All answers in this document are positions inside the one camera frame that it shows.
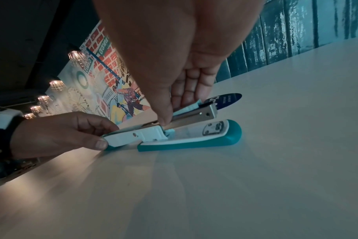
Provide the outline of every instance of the table surface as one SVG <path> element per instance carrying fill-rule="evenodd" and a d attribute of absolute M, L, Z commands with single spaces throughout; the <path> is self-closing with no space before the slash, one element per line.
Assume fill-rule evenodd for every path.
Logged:
<path fill-rule="evenodd" d="M 225 93 L 243 95 L 219 111 L 236 145 L 68 152 L 0 187 L 0 238 L 358 238 L 358 39 Z"/>

